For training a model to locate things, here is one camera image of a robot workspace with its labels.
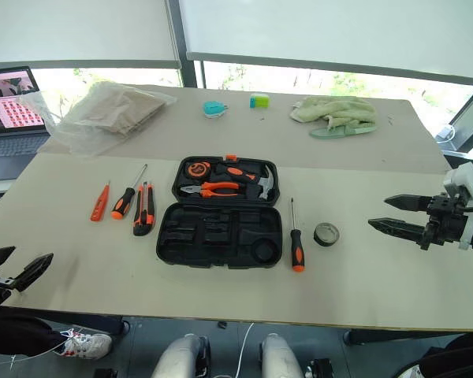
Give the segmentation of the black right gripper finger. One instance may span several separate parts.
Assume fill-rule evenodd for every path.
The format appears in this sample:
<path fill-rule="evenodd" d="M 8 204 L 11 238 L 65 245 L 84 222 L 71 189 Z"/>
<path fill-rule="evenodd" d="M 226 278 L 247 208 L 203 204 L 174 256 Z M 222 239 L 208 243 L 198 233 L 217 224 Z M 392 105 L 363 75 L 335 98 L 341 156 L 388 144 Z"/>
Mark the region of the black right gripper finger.
<path fill-rule="evenodd" d="M 426 212 L 430 204 L 430 196 L 394 195 L 386 198 L 384 203 L 405 211 Z"/>
<path fill-rule="evenodd" d="M 403 220 L 393 218 L 374 218 L 367 223 L 376 230 L 393 237 L 419 242 L 422 239 L 424 227 L 416 224 L 409 224 Z"/>

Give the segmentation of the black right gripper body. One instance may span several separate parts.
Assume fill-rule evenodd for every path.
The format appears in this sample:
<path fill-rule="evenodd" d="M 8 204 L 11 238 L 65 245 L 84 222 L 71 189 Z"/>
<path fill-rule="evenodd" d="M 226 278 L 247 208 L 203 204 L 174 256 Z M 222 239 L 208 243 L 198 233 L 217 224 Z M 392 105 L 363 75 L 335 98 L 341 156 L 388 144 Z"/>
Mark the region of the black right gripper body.
<path fill-rule="evenodd" d="M 429 220 L 424 227 L 419 246 L 428 250 L 430 244 L 443 246 L 445 242 L 459 242 L 464 233 L 467 216 L 460 207 L 464 203 L 460 198 L 437 195 L 426 206 Z"/>

